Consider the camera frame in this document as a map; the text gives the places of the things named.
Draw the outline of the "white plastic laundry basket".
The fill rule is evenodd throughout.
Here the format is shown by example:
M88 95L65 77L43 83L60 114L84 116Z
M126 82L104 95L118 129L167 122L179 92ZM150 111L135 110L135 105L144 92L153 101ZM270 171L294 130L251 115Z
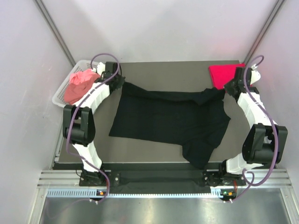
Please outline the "white plastic laundry basket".
M69 85L69 78L70 75L72 73L76 73L78 71L85 71L87 69L91 69L93 70L93 64L91 63L91 61L88 60L81 60L79 61L74 68L71 70L71 72L69 73L69 75L67 76L67 78L63 81L63 83L61 84L61 86L58 88L58 90L56 91L56 93L54 94L53 98L52 98L52 102L60 107L64 107L66 104L64 101L64 93L65 90L67 88L67 86Z

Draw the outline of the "crumpled pink t shirt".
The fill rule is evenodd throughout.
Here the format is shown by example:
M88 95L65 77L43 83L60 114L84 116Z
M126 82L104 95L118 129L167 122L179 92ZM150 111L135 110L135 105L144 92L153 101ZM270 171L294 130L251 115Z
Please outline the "crumpled pink t shirt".
M100 75L91 69L72 73L69 78L69 85L64 93L64 101L72 105L80 100L98 78L100 78Z

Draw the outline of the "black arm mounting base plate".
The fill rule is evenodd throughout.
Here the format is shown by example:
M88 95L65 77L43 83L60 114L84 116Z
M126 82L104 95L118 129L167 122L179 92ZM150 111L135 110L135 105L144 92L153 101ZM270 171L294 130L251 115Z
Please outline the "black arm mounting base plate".
M221 177L220 164L195 168L186 162L104 163L110 193L207 193L210 187L243 186L240 177Z

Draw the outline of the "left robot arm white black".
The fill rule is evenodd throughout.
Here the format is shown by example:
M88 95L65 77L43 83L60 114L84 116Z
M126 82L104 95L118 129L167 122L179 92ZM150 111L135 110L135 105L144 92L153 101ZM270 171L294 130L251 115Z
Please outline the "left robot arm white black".
M94 138L96 134L94 113L99 105L115 90L125 83L125 77L108 74L95 80L91 89L77 102L66 105L63 109L63 137L67 140L67 147L73 146L82 162L80 186L103 186L107 183L103 162L99 158Z

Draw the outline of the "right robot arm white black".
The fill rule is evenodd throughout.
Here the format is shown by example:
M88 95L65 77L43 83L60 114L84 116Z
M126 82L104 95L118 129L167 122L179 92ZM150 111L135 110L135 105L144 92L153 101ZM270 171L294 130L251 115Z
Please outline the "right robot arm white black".
M288 130L279 126L266 111L252 78L234 78L224 89L245 114L250 131L237 156L224 160L217 172L204 171L208 186L228 185L243 181L249 186L264 184L280 163Z

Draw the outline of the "folded red t shirt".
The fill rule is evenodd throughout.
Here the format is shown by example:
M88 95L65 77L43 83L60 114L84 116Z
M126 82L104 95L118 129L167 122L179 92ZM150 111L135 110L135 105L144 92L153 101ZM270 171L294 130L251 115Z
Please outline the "folded red t shirt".
M209 66L213 87L218 90L223 89L224 85L234 78L236 68L244 66L244 63Z

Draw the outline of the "black t shirt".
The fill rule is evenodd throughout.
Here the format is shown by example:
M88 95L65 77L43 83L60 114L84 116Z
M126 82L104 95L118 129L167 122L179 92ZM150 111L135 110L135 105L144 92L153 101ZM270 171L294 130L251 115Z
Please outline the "black t shirt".
M148 91L125 82L109 136L182 146L182 156L203 169L228 128L225 90Z

